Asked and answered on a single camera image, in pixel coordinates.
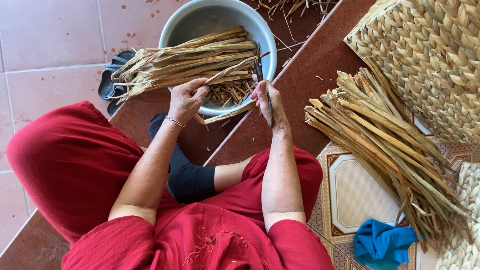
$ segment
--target black sandal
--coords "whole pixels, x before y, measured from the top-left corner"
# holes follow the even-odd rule
[[[114,97],[121,96],[123,94],[127,93],[127,89],[123,86],[115,86],[115,91],[113,93]],[[107,106],[107,112],[110,116],[113,116],[113,114],[120,108],[121,103],[117,104],[119,101],[118,98],[111,98],[110,103]]]
[[[123,50],[112,59],[112,64],[106,66],[102,73],[102,81],[98,86],[98,95],[103,100],[112,100],[112,96],[116,92],[114,89],[114,82],[111,80],[112,73],[121,68],[128,60],[135,56],[135,52],[132,50]]]

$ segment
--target tiled floor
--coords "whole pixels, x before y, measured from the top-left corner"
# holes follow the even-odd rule
[[[15,131],[43,113],[98,97],[101,71],[127,48],[156,48],[168,18],[189,0],[0,2],[0,253],[35,210],[8,164]]]
[[[420,122],[415,124],[420,130],[424,129]],[[480,161],[479,145],[450,143],[429,134],[425,135],[435,142],[443,156],[450,160],[454,170],[448,174],[454,180],[458,179],[462,162]],[[358,228],[370,218],[395,225],[398,204],[343,147],[331,142],[320,153],[318,161],[324,171],[324,180],[309,225],[326,241],[338,247],[349,260],[355,261],[353,236]],[[400,217],[399,226],[408,226],[403,215]],[[403,269],[434,269],[437,254],[432,249],[424,254],[420,246],[412,245],[408,253],[410,263],[404,265]]]
[[[156,47],[163,25],[186,2],[188,0],[39,0],[24,5],[6,0],[0,3],[0,10],[6,14],[0,17],[0,251],[35,210],[34,203],[24,193],[6,160],[8,140],[15,131],[41,114],[85,99],[107,116],[108,103],[100,100],[96,93],[100,82],[99,72],[123,49]],[[327,248],[335,269],[365,270],[367,268],[354,259],[353,234],[369,218],[392,222],[398,205],[344,149],[330,144],[322,151],[328,144],[327,138],[305,126],[301,117],[308,98],[335,87],[335,82],[329,78],[336,78],[338,68],[354,72],[364,65],[341,40],[344,32],[353,27],[369,5],[362,0],[344,0],[339,6],[341,9],[337,17],[325,22],[322,32],[311,38],[311,44],[297,55],[296,62],[290,63],[276,86],[285,94],[285,107],[292,126],[295,126],[295,143],[315,155],[321,152],[318,159],[324,168],[324,181],[309,225]],[[260,13],[266,17],[265,10],[260,10]],[[306,12],[303,19],[303,23],[291,26],[296,28],[294,34],[299,35],[295,38],[301,41],[315,28],[315,24],[311,24],[314,19],[312,12]],[[291,41],[288,42],[290,34],[285,26],[278,21],[268,23],[274,33],[291,45]],[[292,56],[293,52],[283,50],[279,54],[279,67]],[[320,75],[324,81],[318,81],[315,75]],[[168,108],[168,96],[166,90],[159,90],[129,100],[112,123],[140,145],[147,146],[149,117],[155,110]],[[186,143],[180,144],[185,146],[185,155],[194,163],[205,162],[211,154],[206,147],[214,150],[240,118],[238,116],[223,129],[219,124],[211,125],[210,133],[202,126],[190,126],[183,137],[180,136],[180,140]],[[254,114],[246,117],[238,127],[238,132],[226,142],[210,164],[235,162],[268,147],[269,138],[262,135],[268,129],[263,121],[260,123],[257,119]],[[195,139],[187,140],[191,134],[195,134]],[[455,168],[459,169],[463,161],[480,160],[480,147],[440,141],[435,143],[439,144]],[[351,168],[355,168],[355,179],[349,172]],[[451,172],[451,175],[456,177],[457,172]],[[16,254],[28,252],[25,243],[32,242],[26,242],[27,239],[34,238],[37,245],[63,243],[61,236],[45,224],[39,212],[31,222],[32,226],[19,234],[19,245],[5,253],[5,256],[12,258],[10,262],[16,263],[12,264],[11,269],[31,267],[30,261],[15,261]],[[407,225],[408,222],[402,221],[401,224]],[[35,226],[46,228],[45,232],[35,231]],[[45,250],[46,256],[51,258],[46,262],[52,264],[42,267],[54,269],[58,267],[60,259],[55,254],[64,254],[68,247],[47,246]],[[400,269],[431,270],[436,258],[435,253],[421,253],[416,245],[411,246],[409,256],[410,264],[404,264]]]

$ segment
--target hand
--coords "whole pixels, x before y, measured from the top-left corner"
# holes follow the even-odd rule
[[[257,75],[252,75],[254,81],[258,81]],[[273,133],[281,132],[286,129],[290,128],[290,124],[288,123],[287,115],[283,109],[282,103],[282,96],[280,92],[273,87],[273,85],[267,81],[263,80],[257,84],[257,87],[253,91],[251,95],[251,99],[257,99],[256,106],[262,110],[262,114],[264,115],[265,119],[268,123],[270,123],[272,117],[270,116],[270,109],[268,107],[268,98],[267,98],[267,90],[270,94],[270,100],[272,101],[272,110],[273,110],[273,117],[274,117],[274,126],[272,127]]]
[[[178,122],[186,124],[198,112],[207,95],[208,86],[203,86],[206,81],[207,78],[199,78],[174,87],[168,115]],[[195,89],[197,91],[192,97],[191,93]]]

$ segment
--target woman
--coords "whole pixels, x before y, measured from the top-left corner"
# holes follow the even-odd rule
[[[173,88],[168,114],[152,119],[145,153],[86,101],[41,116],[11,139],[12,169],[72,245],[63,269],[333,269],[306,226],[322,169],[293,146],[270,82],[252,94],[268,121],[270,93],[270,149],[216,167],[183,156],[176,140],[207,93],[205,81]]]

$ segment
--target bundle of dried stems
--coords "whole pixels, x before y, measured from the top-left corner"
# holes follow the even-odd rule
[[[209,90],[204,104],[208,101],[218,102],[222,109],[227,104],[238,106],[255,85],[252,80],[252,63],[258,58],[255,54],[257,45],[247,41],[246,35],[243,26],[239,26],[174,47],[141,49],[112,74],[112,80],[118,79],[115,85],[127,88],[127,93],[116,98],[123,102],[128,97],[145,91],[177,86],[206,77],[209,80],[205,85],[209,86]],[[247,106],[242,111],[252,107],[251,103],[246,103]],[[218,121],[238,113],[225,113],[220,115],[222,117]]]
[[[351,151],[397,200],[396,221],[405,212],[424,251],[427,244],[435,250],[447,246],[450,229],[471,240],[467,210],[447,185],[449,161],[409,118],[403,120],[387,80],[375,67],[373,73],[337,72],[339,88],[321,96],[328,106],[310,99],[314,107],[305,107],[306,123]]]

